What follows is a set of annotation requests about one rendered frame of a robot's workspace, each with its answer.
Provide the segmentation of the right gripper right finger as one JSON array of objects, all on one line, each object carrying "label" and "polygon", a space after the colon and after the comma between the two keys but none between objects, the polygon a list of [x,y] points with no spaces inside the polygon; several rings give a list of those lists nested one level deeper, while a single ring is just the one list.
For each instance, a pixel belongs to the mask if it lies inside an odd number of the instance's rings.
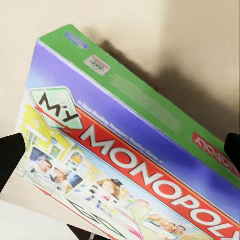
[{"label": "right gripper right finger", "polygon": [[240,135],[235,133],[228,133],[224,151],[240,173]]}]

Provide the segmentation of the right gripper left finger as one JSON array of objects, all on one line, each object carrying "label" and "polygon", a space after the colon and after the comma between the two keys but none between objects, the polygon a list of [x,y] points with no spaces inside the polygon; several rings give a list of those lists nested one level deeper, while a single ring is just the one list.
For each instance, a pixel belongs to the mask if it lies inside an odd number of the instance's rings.
[{"label": "right gripper left finger", "polygon": [[0,193],[26,153],[22,133],[0,138]]}]

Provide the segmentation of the board game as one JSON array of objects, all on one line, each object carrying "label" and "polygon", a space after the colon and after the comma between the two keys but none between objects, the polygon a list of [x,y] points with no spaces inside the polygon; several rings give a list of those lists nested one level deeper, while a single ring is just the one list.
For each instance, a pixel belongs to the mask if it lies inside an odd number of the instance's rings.
[{"label": "board game", "polygon": [[72,23],[37,39],[14,174],[110,240],[240,240],[225,144]]}]

